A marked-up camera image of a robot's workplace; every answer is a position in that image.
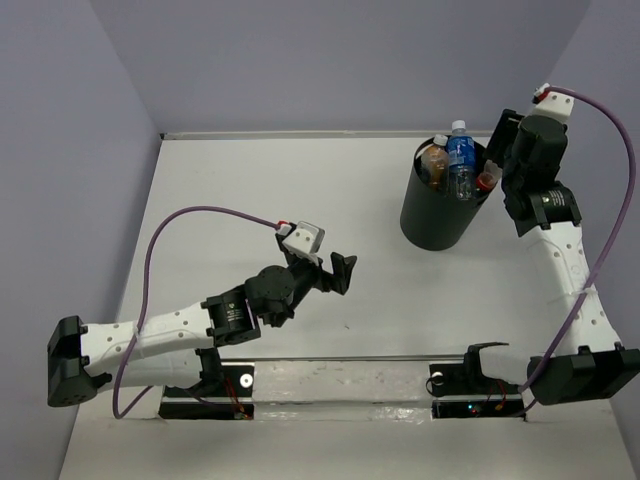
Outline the clear bottle blue label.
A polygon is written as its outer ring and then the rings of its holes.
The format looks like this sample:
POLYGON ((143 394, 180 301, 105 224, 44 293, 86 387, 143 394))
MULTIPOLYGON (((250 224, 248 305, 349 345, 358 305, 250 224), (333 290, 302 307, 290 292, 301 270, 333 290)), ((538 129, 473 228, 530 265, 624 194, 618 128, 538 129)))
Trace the clear bottle blue label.
POLYGON ((468 134, 464 120, 452 122, 446 149, 449 157, 449 191, 458 200, 470 200, 476 171, 475 142, 468 134))

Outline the small bottle red cap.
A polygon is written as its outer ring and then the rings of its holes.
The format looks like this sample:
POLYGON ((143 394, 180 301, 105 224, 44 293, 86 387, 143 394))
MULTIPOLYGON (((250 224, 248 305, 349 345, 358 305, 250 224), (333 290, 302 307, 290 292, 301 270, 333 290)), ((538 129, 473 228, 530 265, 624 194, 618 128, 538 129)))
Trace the small bottle red cap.
POLYGON ((479 192, 490 192, 498 184, 502 177, 502 169, 492 160, 487 160, 483 171, 476 178, 476 187, 479 192))

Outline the orange juice bottle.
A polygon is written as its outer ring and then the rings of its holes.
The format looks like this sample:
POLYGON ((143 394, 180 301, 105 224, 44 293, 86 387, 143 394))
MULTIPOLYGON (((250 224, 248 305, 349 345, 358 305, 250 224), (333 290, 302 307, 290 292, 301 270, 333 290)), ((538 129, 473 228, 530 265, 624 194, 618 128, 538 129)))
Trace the orange juice bottle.
POLYGON ((446 135, 437 134, 420 156, 420 178, 432 190, 442 194, 447 190, 449 172, 447 143, 446 135))

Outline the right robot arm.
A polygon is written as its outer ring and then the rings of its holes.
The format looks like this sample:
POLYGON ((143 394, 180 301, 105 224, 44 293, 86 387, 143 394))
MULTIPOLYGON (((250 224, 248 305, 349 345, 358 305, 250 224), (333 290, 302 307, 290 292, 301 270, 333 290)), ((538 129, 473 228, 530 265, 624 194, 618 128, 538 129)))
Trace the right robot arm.
POLYGON ((506 109, 485 149, 503 170, 505 208, 535 265, 554 335, 540 354, 503 342, 469 346, 460 379, 470 391, 501 381, 549 406, 609 399, 639 373, 639 351, 624 347, 604 312, 575 197, 556 178, 567 145, 564 116, 506 109))

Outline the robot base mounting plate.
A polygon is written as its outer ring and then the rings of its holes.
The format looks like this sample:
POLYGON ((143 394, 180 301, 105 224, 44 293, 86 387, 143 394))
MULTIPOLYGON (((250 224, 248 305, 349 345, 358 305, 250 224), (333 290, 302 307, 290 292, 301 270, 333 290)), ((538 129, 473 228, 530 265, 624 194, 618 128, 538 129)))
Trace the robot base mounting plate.
POLYGON ((162 391, 171 420, 406 421, 509 418, 525 402, 504 380, 466 378, 459 358, 354 357, 222 364, 224 381, 198 397, 162 391))

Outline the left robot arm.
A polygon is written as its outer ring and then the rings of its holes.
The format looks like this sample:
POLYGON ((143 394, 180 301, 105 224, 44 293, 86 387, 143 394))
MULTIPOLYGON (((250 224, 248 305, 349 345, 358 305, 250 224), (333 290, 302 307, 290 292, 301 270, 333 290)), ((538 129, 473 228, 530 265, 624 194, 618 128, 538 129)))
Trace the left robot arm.
POLYGON ((58 321, 47 344, 47 404, 85 403, 115 386, 169 386, 200 396, 223 382, 218 350, 280 328, 313 289, 345 294, 357 259, 331 255, 333 270, 288 256, 243 284, 182 310, 136 322, 58 321))

